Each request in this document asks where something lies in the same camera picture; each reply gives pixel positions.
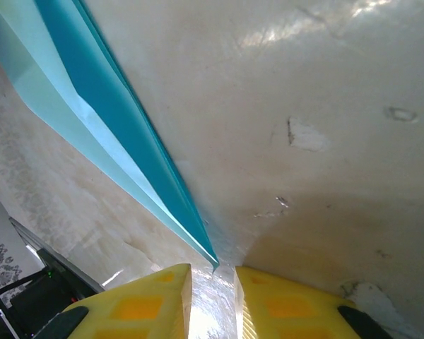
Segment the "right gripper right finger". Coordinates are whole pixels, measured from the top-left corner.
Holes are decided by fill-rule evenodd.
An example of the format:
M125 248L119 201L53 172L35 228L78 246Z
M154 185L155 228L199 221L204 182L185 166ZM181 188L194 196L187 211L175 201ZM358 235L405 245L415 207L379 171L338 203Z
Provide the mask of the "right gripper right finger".
M393 339L340 296L254 268L235 268L237 339Z

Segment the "light blue paper sheet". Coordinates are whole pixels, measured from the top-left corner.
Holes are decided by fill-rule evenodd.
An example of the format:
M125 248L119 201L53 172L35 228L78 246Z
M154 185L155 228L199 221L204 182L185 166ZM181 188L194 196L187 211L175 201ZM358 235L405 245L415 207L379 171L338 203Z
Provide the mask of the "light blue paper sheet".
M0 0L0 63L35 115L218 267L194 199L85 0Z

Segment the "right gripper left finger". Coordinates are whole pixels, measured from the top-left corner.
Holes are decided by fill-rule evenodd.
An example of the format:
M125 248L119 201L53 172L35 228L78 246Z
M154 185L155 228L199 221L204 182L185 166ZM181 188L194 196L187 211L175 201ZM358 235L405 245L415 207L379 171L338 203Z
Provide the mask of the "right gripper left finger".
M192 267L181 263L82 299L42 339L188 339Z

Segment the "wide aluminium base rail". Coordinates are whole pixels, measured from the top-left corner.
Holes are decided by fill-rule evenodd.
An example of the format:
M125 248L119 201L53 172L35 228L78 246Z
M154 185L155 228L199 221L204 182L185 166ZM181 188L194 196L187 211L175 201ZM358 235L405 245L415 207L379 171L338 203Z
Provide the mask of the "wide aluminium base rail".
M36 234L31 232L27 227L22 225L16 219L9 218L11 224L15 227L17 233L30 244L35 245L38 249L44 249L51 257L57 260L63 267L69 269L74 275L79 277L86 285L92 288L95 292L104 292L105 289L101 284L92 279L89 275L84 273L80 268L75 266L67 258L62 256L60 253L55 251L50 245L46 244L42 239L40 239Z

